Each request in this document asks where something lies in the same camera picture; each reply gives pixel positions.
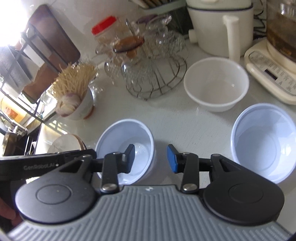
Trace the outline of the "person's left hand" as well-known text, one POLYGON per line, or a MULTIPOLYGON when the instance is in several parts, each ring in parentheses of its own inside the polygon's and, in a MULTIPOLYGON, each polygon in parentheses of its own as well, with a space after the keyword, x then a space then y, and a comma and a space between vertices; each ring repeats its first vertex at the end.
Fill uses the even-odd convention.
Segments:
POLYGON ((13 226, 17 226, 23 221, 19 213, 9 207, 2 198, 0 198, 0 216, 8 219, 13 226))

